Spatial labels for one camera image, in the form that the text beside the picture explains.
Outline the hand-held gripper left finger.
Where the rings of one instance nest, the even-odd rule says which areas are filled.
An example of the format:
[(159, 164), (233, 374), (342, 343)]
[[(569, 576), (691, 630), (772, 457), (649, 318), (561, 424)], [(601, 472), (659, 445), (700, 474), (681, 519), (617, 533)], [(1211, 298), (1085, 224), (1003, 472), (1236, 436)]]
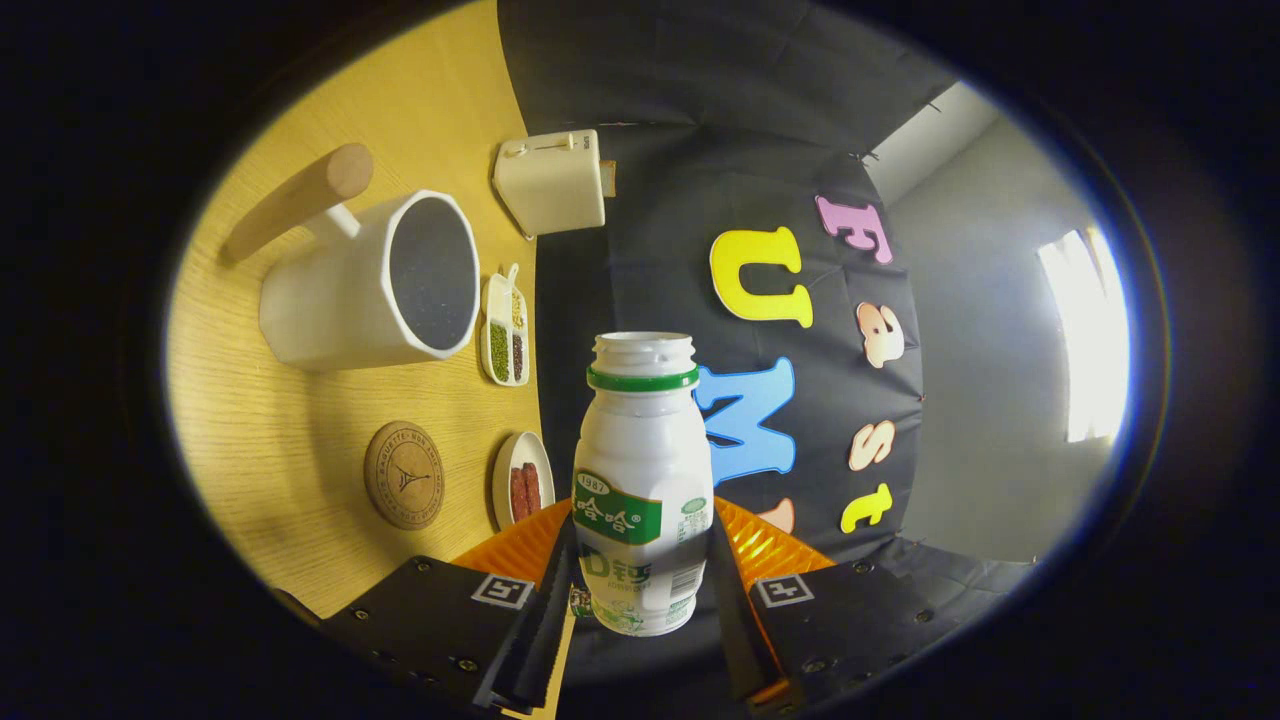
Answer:
[(559, 501), (451, 561), (411, 557), (320, 629), (453, 714), (530, 714), (550, 693), (576, 557)]

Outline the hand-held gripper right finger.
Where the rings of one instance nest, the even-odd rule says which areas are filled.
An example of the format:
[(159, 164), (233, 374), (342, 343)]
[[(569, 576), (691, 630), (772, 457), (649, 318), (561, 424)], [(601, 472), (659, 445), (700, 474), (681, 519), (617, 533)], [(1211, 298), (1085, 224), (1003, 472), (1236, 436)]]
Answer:
[(836, 562), (717, 498), (708, 578), (731, 694), (751, 714), (814, 714), (886, 683), (957, 629), (877, 560)]

